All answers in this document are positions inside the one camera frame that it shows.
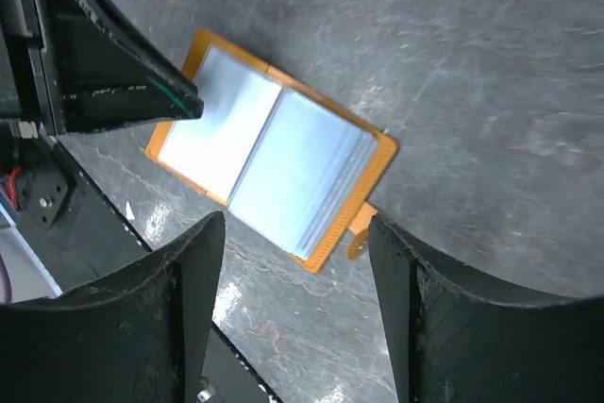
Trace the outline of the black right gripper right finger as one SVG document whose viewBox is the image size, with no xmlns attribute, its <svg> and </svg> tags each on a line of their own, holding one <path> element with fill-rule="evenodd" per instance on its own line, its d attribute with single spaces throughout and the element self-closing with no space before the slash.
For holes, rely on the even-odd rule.
<svg viewBox="0 0 604 403">
<path fill-rule="evenodd" d="M 599 402 L 603 299 L 491 276 L 384 215 L 368 229 L 401 402 Z"/>
</svg>

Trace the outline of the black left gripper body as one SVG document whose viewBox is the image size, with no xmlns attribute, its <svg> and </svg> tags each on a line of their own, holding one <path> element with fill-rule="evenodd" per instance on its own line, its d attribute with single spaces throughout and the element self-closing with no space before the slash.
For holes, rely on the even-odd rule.
<svg viewBox="0 0 604 403">
<path fill-rule="evenodd" d="M 1 0 L 1 28 L 18 96 L 17 116 L 47 134 L 62 133 L 58 70 L 42 0 Z"/>
</svg>

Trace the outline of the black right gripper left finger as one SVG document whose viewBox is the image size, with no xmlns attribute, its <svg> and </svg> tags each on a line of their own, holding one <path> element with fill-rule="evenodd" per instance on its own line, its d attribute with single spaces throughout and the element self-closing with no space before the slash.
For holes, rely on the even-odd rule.
<svg viewBox="0 0 604 403">
<path fill-rule="evenodd" d="M 213 212 L 57 298 L 1 308 L 5 402 L 194 402 L 226 236 Z"/>
</svg>

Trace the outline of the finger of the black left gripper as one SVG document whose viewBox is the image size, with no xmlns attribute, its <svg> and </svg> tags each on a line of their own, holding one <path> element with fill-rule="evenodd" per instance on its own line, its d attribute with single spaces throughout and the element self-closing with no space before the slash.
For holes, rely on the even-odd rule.
<svg viewBox="0 0 604 403">
<path fill-rule="evenodd" d="M 52 134 L 201 117 L 193 83 L 110 0 L 36 0 Z"/>
</svg>

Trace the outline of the mustard leather card holder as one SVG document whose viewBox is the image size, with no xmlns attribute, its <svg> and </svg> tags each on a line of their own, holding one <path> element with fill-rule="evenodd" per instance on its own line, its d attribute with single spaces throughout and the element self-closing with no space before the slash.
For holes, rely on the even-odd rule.
<svg viewBox="0 0 604 403">
<path fill-rule="evenodd" d="M 397 141 L 275 66 L 205 28 L 183 65 L 201 118 L 161 122 L 146 146 L 155 163 L 319 271 L 351 232 L 363 252 L 375 208 L 368 199 Z"/>
</svg>

